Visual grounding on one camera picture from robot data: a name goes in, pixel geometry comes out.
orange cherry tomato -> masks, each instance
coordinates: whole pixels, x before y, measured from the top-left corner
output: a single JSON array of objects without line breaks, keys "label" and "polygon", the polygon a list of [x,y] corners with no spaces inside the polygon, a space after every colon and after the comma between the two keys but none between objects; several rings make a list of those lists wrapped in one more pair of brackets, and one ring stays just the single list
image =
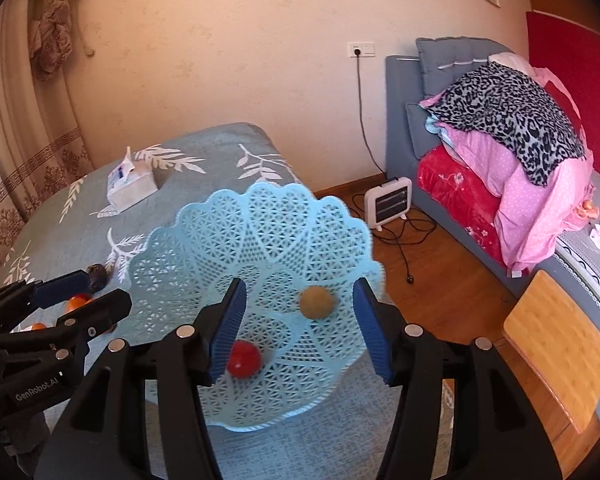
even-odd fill
[{"label": "orange cherry tomato", "polygon": [[76,294],[69,301],[67,301],[64,305],[65,313],[69,313],[74,311],[76,308],[80,308],[85,306],[90,301],[93,301],[88,294]]}]

red tomato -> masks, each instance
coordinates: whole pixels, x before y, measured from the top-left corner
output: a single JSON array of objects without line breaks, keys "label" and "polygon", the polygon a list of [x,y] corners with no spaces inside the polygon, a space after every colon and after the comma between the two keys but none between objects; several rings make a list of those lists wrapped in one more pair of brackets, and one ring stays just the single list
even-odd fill
[{"label": "red tomato", "polygon": [[238,340],[231,348],[227,371],[236,379],[246,379],[260,370],[262,357],[253,343]]}]

red blanket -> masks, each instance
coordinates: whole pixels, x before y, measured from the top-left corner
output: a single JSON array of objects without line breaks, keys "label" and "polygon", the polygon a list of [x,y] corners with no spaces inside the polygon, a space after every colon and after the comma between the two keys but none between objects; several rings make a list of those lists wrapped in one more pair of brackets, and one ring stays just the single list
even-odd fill
[{"label": "red blanket", "polygon": [[500,199],[489,193],[472,170],[454,161],[444,146],[438,146],[420,161],[418,186],[441,204],[489,256],[506,268],[493,226]]}]

pink blanket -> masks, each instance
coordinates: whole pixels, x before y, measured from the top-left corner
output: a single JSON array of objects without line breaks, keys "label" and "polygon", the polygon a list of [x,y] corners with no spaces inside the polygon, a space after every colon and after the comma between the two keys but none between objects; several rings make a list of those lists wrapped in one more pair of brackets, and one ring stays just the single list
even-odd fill
[{"label": "pink blanket", "polygon": [[[567,115],[580,115],[571,95],[551,71],[536,69],[534,80],[543,87],[552,82],[568,98],[563,102],[556,99],[562,107],[565,102],[573,105]],[[421,104],[427,107],[439,98],[438,95]],[[587,147],[582,127],[579,134],[587,153],[586,160],[563,161],[551,174],[547,187],[541,187],[528,180],[516,156],[490,135],[477,130],[462,132],[444,123],[437,125],[446,129],[458,155],[489,192],[502,198],[494,226],[502,259],[514,275],[523,269],[532,270],[535,264],[552,256],[555,239],[563,231],[577,231],[587,224],[587,219],[573,212],[576,206],[590,199],[594,191],[590,182],[593,153]]]}]

gray cushion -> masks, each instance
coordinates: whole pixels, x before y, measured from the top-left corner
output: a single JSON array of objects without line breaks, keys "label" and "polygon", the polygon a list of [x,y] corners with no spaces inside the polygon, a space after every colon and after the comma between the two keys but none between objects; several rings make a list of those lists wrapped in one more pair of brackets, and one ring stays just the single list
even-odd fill
[{"label": "gray cushion", "polygon": [[418,38],[424,93],[433,97],[462,74],[487,62],[491,54],[511,52],[506,46],[483,38]]},{"label": "gray cushion", "polygon": [[423,110],[417,103],[407,103],[404,105],[407,110],[407,120],[409,121],[409,133],[411,143],[413,144],[413,153],[420,160],[430,150],[438,146],[440,137],[429,133],[424,127],[424,123],[429,116],[426,110]]}]

